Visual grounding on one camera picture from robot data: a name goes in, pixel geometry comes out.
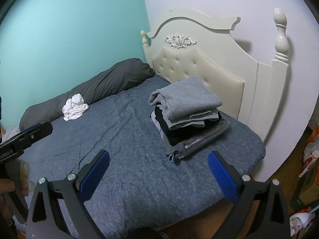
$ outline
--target metal screw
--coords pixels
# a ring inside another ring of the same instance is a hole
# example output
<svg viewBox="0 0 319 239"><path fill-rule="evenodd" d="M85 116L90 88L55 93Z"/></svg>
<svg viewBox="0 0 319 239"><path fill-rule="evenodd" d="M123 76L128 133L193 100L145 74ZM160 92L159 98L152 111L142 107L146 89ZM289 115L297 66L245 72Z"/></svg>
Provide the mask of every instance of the metal screw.
<svg viewBox="0 0 319 239"><path fill-rule="evenodd" d="M280 184L280 182L277 179L273 179L272 183L276 186L278 186Z"/></svg>
<svg viewBox="0 0 319 239"><path fill-rule="evenodd" d="M241 178L242 178L242 180L245 181L245 182L249 182L249 181L250 181L250 176L247 175L247 174L244 174Z"/></svg>
<svg viewBox="0 0 319 239"><path fill-rule="evenodd" d="M68 175L68 180L69 180L69 181L72 181L72 180L74 180L76 177L77 177L77 176L76 176L74 173L70 173L70 174Z"/></svg>
<svg viewBox="0 0 319 239"><path fill-rule="evenodd" d="M45 178L44 177L42 177L42 178L40 178L39 180L38 180L38 183L39 184L42 184L42 183L44 183L45 182Z"/></svg>

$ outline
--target stack of folded clothes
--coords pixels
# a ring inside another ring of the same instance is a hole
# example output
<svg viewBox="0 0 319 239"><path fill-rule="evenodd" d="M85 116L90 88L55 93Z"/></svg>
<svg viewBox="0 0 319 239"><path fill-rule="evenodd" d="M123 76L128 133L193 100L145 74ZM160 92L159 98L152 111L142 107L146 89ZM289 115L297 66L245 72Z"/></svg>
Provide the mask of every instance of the stack of folded clothes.
<svg viewBox="0 0 319 239"><path fill-rule="evenodd" d="M170 161L181 159L222 134L229 123L217 107L221 99L198 77L175 82L150 95L151 114Z"/></svg>

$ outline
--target white headboard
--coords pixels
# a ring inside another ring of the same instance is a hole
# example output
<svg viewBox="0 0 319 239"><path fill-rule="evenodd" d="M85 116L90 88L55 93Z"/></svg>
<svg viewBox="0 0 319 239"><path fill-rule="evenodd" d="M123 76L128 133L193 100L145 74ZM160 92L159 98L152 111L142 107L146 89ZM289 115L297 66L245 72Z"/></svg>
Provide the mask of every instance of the white headboard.
<svg viewBox="0 0 319 239"><path fill-rule="evenodd" d="M275 119L288 69L287 19L276 8L278 30L272 66L259 63L230 36L240 17L212 17L177 8L141 31L147 63L170 82L198 76L222 100L221 111L249 126L264 141Z"/></svg>

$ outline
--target bed sheet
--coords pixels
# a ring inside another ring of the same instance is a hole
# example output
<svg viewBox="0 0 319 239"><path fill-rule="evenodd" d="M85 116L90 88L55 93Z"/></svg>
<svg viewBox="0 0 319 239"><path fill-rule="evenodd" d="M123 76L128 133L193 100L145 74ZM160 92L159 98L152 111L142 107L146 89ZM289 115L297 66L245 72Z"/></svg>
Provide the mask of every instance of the bed sheet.
<svg viewBox="0 0 319 239"><path fill-rule="evenodd" d="M107 150L110 166L85 206L109 239L136 227L174 224L215 204L223 194L208 168L208 153L218 150L244 174L264 158L265 147L247 126L223 114L231 124L225 134L180 164L169 162L149 117L154 107L148 105L151 92L167 85L157 75L91 105L76 120L53 121L53 133L21 156L31 166L30 179L63 179ZM60 205L71 235L79 238L65 205Z"/></svg>

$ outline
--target dark gray pillow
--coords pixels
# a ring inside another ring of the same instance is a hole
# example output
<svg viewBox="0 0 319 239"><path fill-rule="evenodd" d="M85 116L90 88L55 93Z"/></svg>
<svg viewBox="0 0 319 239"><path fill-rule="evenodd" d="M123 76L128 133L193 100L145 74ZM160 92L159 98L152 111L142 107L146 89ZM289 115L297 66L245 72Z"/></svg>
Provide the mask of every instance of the dark gray pillow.
<svg viewBox="0 0 319 239"><path fill-rule="evenodd" d="M135 87L153 76L154 71L149 64L138 58L118 62L71 91L27 108L20 120L19 128L22 131L37 123L52 122L63 116L62 107L67 99L75 94L81 94L85 103L93 104L107 96Z"/></svg>

